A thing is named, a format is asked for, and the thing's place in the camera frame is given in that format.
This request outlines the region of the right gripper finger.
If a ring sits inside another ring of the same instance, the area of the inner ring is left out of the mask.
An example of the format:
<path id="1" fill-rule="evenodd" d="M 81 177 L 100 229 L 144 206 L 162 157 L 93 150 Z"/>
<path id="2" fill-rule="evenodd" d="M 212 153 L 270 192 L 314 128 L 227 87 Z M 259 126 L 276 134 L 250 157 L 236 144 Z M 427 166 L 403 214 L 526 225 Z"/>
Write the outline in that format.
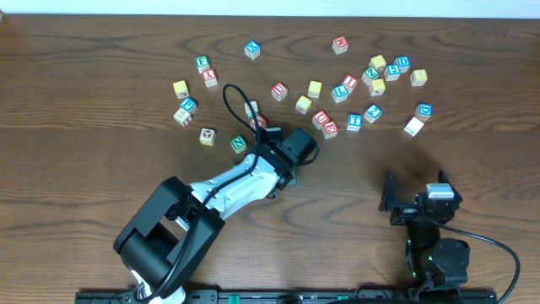
<path id="1" fill-rule="evenodd" d="M 452 191 L 453 193 L 453 196 L 452 196 L 452 199 L 454 201 L 462 201 L 462 196 L 460 195 L 460 193 L 451 185 L 447 175 L 445 174 L 445 172 L 443 170 L 439 170 L 439 173 L 438 173 L 438 182 L 439 183 L 444 183 L 444 184 L 447 184 L 448 187 L 450 188 L 450 190 Z"/>
<path id="2" fill-rule="evenodd" d="M 398 207 L 397 195 L 390 172 L 386 173 L 383 194 L 379 203 L 379 211 L 392 211 Z"/>

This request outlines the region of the blue T block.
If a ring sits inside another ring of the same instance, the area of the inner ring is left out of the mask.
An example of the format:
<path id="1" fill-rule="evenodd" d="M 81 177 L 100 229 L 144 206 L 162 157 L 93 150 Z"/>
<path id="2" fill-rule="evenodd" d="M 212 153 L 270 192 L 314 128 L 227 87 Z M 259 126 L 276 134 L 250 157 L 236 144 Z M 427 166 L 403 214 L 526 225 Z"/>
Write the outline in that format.
<path id="1" fill-rule="evenodd" d="M 348 116 L 348 131 L 358 132 L 362 127 L 363 117 L 360 114 L 351 113 Z"/>

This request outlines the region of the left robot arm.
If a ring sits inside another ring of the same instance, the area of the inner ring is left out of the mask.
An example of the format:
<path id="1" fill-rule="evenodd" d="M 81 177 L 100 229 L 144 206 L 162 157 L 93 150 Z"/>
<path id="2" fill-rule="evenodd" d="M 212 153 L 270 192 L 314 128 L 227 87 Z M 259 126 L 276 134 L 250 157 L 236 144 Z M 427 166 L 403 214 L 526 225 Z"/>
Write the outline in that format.
<path id="1" fill-rule="evenodd" d="M 183 285 L 207 254 L 225 221 L 247 204 L 274 198 L 318 154 L 303 129 L 288 137 L 262 128 L 244 160 L 204 182 L 161 182 L 115 239 L 113 248 L 138 280 L 139 303 L 182 303 Z"/>

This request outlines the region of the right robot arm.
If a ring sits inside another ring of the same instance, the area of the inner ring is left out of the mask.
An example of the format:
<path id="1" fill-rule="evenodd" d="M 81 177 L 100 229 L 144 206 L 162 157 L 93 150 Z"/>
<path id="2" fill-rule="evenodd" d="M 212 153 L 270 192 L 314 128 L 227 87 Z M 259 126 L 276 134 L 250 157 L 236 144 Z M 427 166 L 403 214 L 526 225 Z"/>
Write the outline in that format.
<path id="1" fill-rule="evenodd" d="M 391 175 L 386 176 L 378 210 L 391 214 L 391 225 L 407 228 L 406 264 L 413 272 L 408 296 L 418 300 L 429 292 L 458 290 L 467 282 L 470 247 L 465 241 L 440 236 L 453 219 L 462 196 L 443 171 L 412 202 L 401 202 Z"/>

